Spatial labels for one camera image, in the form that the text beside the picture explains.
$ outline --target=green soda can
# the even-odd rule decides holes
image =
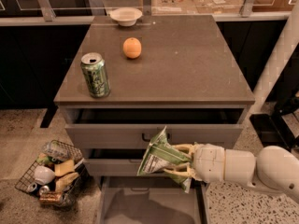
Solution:
[[[88,53],[81,59],[81,69],[92,97],[103,97],[110,93],[105,61],[99,53]]]

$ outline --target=gray floor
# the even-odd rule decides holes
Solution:
[[[59,110],[48,129],[39,125],[45,110],[0,110],[0,222],[1,223],[94,223],[100,190],[91,178],[70,210],[40,205],[38,200],[14,188],[46,142],[56,139],[72,144]],[[255,155],[262,144],[250,122],[235,149]],[[207,191],[214,223],[298,223],[299,205],[285,195],[269,197],[232,183],[211,184]]]

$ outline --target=wire basket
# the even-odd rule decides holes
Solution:
[[[69,151],[69,153],[71,154],[72,157],[82,157],[82,154],[80,152],[80,150],[78,148],[75,148],[71,145],[68,145],[66,143],[57,141],[57,140],[53,140],[57,145],[59,145],[62,148],[65,148]],[[34,174],[35,174],[35,169],[37,166],[39,166],[40,164],[38,164],[37,161],[35,161],[30,167],[29,169],[26,171],[26,173],[20,178],[20,180],[17,182],[17,184],[15,185],[15,188],[25,192],[26,194],[32,195],[37,197],[36,195],[28,192],[28,187],[35,182],[35,178],[34,178]],[[88,178],[88,173],[87,170],[84,166],[84,164],[81,164],[76,172],[78,172],[79,177],[74,181],[74,183],[70,186],[71,188],[66,191],[63,195],[63,201],[62,203],[60,203],[59,205],[57,204],[57,206],[60,207],[65,207],[65,206],[70,206],[72,204],[74,204],[75,200],[76,200],[76,196],[78,196],[79,194],[79,190],[82,186],[82,184],[84,183],[84,181]]]

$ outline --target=desk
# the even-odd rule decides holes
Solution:
[[[142,44],[142,54],[135,60],[122,53],[128,37]],[[88,92],[80,70],[80,59],[88,52],[98,52],[106,60],[111,86],[107,97],[92,98]],[[135,177],[150,138],[167,125],[170,144],[198,142],[232,148],[253,103],[212,16],[142,17],[133,27],[96,17],[55,98],[90,175],[106,178],[103,198],[104,190],[109,204],[116,197],[127,202],[128,196],[139,193],[141,200],[149,198],[157,207],[162,200],[155,194],[163,193],[169,201],[166,221],[171,223],[200,223],[193,201],[198,195],[194,189],[189,195],[181,194],[165,176]],[[131,186],[139,191],[143,187],[149,196]],[[119,197],[121,189],[128,196]],[[102,202],[103,221],[112,216],[118,217],[116,223],[137,218],[132,212],[122,217],[110,214],[109,204]],[[175,219],[177,214],[182,219]]]

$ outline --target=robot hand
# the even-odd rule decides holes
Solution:
[[[285,193],[299,203],[299,160],[282,147],[265,147],[257,157],[247,151],[207,145],[176,145],[188,153],[192,163],[173,169],[169,174],[210,182],[229,181],[266,194]]]

